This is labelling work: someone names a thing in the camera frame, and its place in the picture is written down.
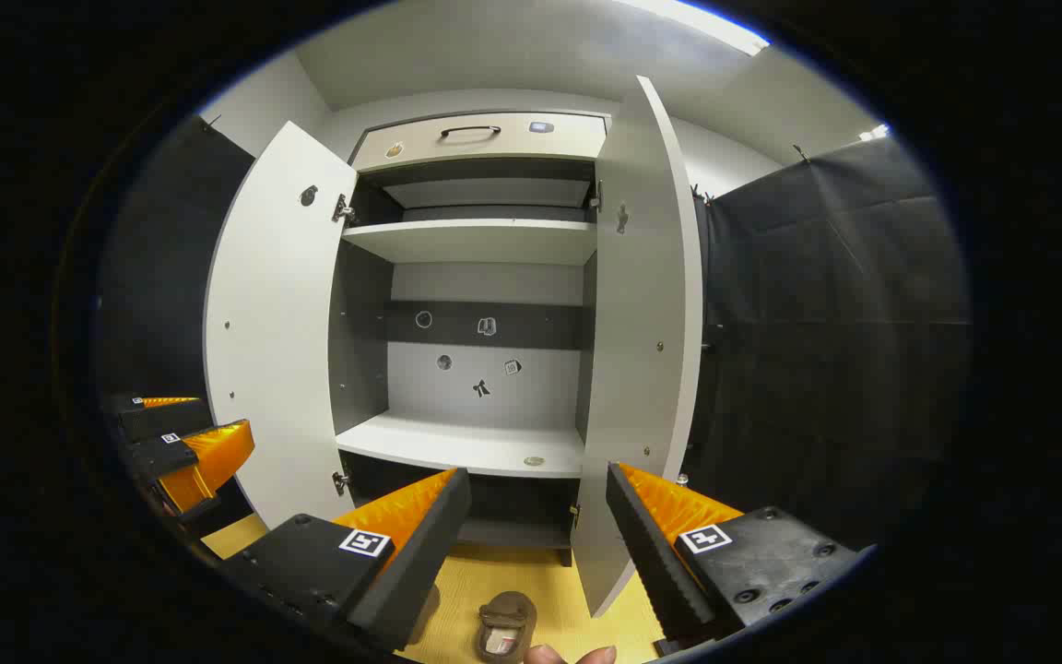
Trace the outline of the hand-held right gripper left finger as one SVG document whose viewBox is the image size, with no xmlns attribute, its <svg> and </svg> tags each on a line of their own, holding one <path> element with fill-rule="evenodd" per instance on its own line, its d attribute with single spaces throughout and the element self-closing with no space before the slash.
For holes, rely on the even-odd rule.
<svg viewBox="0 0 1062 664">
<path fill-rule="evenodd" d="M 472 504 L 447 469 L 335 520 L 296 514 L 224 560 L 225 580 L 286 622 L 357 650 L 402 650 Z"/>
</svg>

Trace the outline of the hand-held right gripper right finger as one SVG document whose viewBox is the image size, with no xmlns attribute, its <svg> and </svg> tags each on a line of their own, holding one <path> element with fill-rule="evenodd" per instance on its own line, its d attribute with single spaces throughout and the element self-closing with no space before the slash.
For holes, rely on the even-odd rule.
<svg viewBox="0 0 1062 664">
<path fill-rule="evenodd" d="M 606 501 L 662 627 L 661 656 L 795 608 L 859 559 L 784 509 L 741 512 L 624 463 L 609 464 Z"/>
</svg>

